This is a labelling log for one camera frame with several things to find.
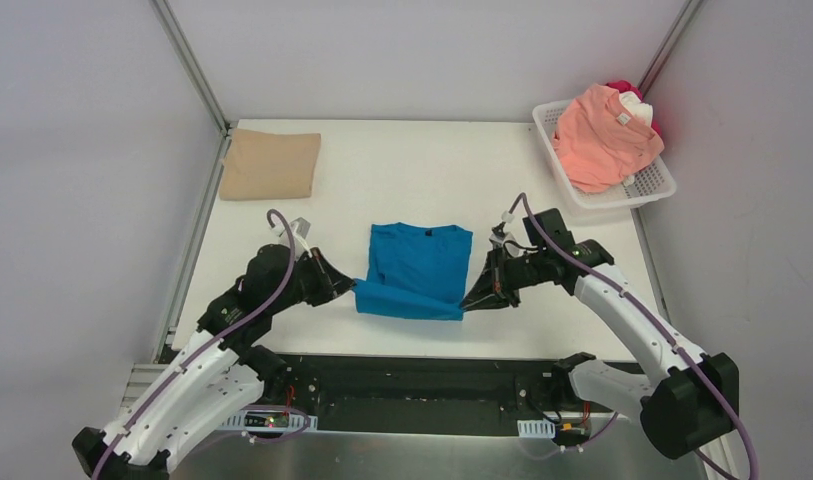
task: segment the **salmon colored clothing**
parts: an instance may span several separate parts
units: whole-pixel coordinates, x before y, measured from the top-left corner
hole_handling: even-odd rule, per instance
[[[571,184],[606,190],[650,165],[665,145],[621,105],[618,90],[592,85],[559,117],[551,143]]]

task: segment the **folded blue cloth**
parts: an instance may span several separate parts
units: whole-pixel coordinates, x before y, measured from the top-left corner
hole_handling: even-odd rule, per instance
[[[473,234],[456,225],[371,226],[368,279],[356,280],[356,310],[388,317],[462,320],[459,307]]]

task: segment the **beige folded cloth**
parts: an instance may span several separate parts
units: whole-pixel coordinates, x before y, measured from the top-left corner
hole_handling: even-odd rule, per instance
[[[221,200],[306,198],[321,134],[274,135],[236,129],[224,158]]]

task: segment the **plastic basket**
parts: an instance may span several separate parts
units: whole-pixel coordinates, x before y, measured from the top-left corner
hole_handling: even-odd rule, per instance
[[[562,192],[566,203],[575,210],[588,212],[603,212],[613,209],[636,208],[645,203],[661,198],[670,197],[677,191],[677,183],[662,162],[662,157],[656,157],[650,165],[636,173],[632,185],[615,185],[600,193],[586,193],[571,185],[565,169],[559,163],[559,157],[550,144],[550,138],[556,129],[559,115],[568,108],[571,100],[545,103],[533,109],[533,119],[541,134],[542,145],[545,149],[547,164],[553,171],[553,179]]]

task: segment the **gray wall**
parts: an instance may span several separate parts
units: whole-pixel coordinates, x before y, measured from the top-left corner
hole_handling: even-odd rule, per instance
[[[226,114],[532,120],[638,82],[684,0],[174,0]]]
[[[668,311],[739,364],[762,478],[813,479],[813,0],[708,2],[648,99],[679,186],[644,209]]]
[[[81,476],[217,141],[146,0],[0,2],[0,480]]]

